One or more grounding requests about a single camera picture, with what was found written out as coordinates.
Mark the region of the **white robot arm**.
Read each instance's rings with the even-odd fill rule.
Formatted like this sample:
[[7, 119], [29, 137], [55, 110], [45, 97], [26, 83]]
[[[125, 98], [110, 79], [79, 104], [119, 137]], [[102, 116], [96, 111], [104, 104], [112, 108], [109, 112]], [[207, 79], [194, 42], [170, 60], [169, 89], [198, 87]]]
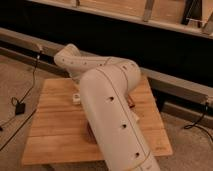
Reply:
[[110, 171], [161, 171], [127, 97], [141, 81], [137, 63], [112, 56], [83, 56], [73, 44], [54, 56], [78, 83], [82, 107]]

